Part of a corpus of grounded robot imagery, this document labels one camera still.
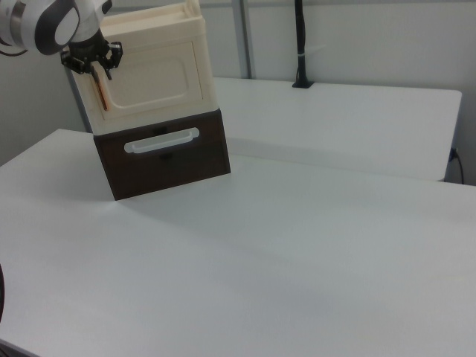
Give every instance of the dark brown drawer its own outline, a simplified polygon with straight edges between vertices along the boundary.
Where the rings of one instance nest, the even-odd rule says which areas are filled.
[[[148,152],[126,152],[128,143],[159,140],[196,128],[193,140]],[[115,199],[163,190],[230,172],[222,114],[215,112],[95,136],[97,151]]]

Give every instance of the drawer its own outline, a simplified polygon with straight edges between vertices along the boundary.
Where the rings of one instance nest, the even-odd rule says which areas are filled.
[[[219,109],[95,136],[94,142],[115,199],[230,172]]]

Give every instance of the storage box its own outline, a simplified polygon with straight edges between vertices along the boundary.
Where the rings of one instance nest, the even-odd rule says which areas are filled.
[[[73,79],[116,199],[230,172],[197,0],[106,17],[122,42],[112,80]]]

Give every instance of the white table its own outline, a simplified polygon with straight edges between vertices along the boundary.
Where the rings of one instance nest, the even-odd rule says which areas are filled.
[[[92,136],[0,167],[0,339],[41,357],[476,356],[476,189],[231,156],[114,202]]]
[[[458,91],[215,83],[232,153],[432,181],[445,177]]]

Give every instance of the black pole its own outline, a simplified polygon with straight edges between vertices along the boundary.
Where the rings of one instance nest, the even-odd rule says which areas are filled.
[[[306,24],[304,23],[303,0],[295,0],[296,36],[297,36],[297,76],[294,88],[309,88],[314,82],[306,75]]]

